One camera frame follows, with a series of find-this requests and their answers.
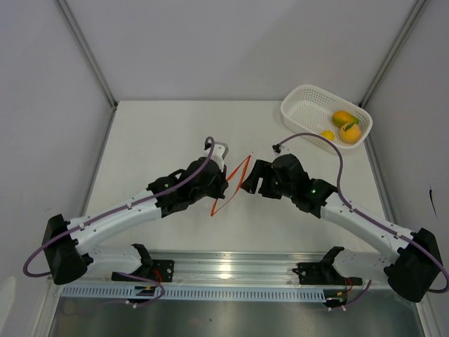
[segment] plastic basket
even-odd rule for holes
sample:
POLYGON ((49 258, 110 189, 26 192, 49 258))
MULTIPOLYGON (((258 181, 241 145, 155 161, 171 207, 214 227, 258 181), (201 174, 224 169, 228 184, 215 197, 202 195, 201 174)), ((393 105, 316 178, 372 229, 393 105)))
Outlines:
MULTIPOLYGON (((317 86, 298 86, 288 94, 281 104, 283 122, 291 131, 320 134, 331 130, 335 134, 334 144, 342 152, 358 147, 370 133, 373 126, 371 116, 360 107, 329 93, 317 86), (359 120, 362 136, 355 144, 347 144, 340 138, 340 128, 332 123, 332 115, 338 110, 348 111, 359 120)), ((335 154, 334 149, 325 141, 315 137, 304 137, 309 142, 335 154)))

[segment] white table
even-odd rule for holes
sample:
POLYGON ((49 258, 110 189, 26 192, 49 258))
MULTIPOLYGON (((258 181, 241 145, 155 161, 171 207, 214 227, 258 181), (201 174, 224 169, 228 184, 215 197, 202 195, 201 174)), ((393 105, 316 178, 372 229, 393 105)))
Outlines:
MULTIPOLYGON (((127 199, 148 183, 186 169, 203 153, 206 136, 229 146, 228 172, 250 152, 272 161, 271 146, 290 136, 280 102, 124 101, 120 102, 88 205, 88 214, 127 199)), ((287 146, 312 178, 335 184, 338 159, 300 138, 287 146)), ((252 160, 248 170, 253 167, 252 160)), ((226 195, 234 192, 232 181, 226 195)), ((383 215, 364 146, 344 156, 344 193, 383 215)), ((144 223, 107 240, 105 246, 141 243, 150 250, 321 253, 333 246, 373 249, 342 228, 297 209, 290 200, 265 199, 241 190, 213 218, 213 200, 144 223)))

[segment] white wall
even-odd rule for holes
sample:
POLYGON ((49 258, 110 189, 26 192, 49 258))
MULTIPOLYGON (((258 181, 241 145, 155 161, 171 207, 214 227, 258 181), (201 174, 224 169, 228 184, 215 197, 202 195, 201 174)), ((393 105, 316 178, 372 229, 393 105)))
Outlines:
POLYGON ((109 108, 51 0, 2 1, 0 46, 0 284, 18 281, 2 336, 17 337, 43 288, 22 265, 48 218, 80 211, 109 108))
POLYGON ((414 0, 68 0, 117 100, 359 101, 414 0))
MULTIPOLYGON (((387 187, 402 225, 437 237, 449 266, 449 2, 433 0, 368 104, 387 187), (432 208, 429 189, 433 190, 432 208)), ((434 287, 444 286, 439 280, 434 287)), ((432 296, 449 336, 449 295, 432 296)))

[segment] reflective metal surface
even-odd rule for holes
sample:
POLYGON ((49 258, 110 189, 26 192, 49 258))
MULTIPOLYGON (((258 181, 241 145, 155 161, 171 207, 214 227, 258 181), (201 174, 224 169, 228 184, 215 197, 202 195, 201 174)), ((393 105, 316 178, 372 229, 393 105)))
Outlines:
POLYGON ((416 307, 386 290, 369 291, 346 312, 327 312, 318 303, 193 300, 160 300, 138 309, 122 303, 98 307, 105 301, 61 298, 49 336, 424 335, 416 307))

